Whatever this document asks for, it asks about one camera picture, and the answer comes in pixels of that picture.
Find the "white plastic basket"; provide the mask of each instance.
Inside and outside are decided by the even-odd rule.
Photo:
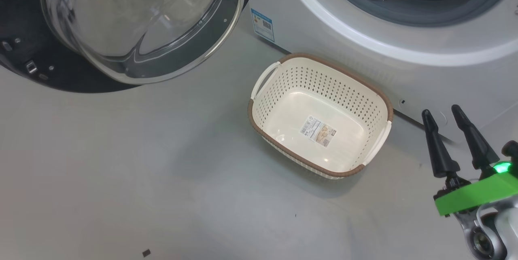
[[[387,96],[363,79],[317,57],[291,54],[261,74],[248,116],[294,162],[342,179],[378,153],[394,113]]]

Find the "floor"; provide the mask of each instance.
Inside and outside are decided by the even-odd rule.
[[[284,54],[251,26],[245,14],[194,70],[118,93],[60,92],[0,69],[2,258],[472,259],[457,221],[437,214],[443,182],[415,124],[397,116],[377,157],[339,182],[255,133],[250,92]],[[518,135],[514,122],[489,129],[495,149]],[[465,146],[448,149],[477,176]]]

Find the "glowing green led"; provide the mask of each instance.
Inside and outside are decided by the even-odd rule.
[[[501,163],[498,163],[497,165],[495,165],[493,168],[498,172],[498,173],[504,173],[504,172],[507,172],[509,171],[509,167],[511,166],[511,163],[510,162],[501,162]]]

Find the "product label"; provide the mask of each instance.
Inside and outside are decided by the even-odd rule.
[[[336,130],[321,120],[317,120],[313,116],[308,116],[300,133],[310,138],[313,142],[317,142],[327,148],[333,137],[335,137]]]
[[[255,33],[271,42],[275,42],[274,24],[272,23],[272,20],[261,15],[261,13],[258,13],[254,9],[251,10]]]

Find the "open glass door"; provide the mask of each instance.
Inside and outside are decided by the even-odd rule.
[[[111,78],[141,85],[207,59],[244,0],[42,0],[54,35]]]

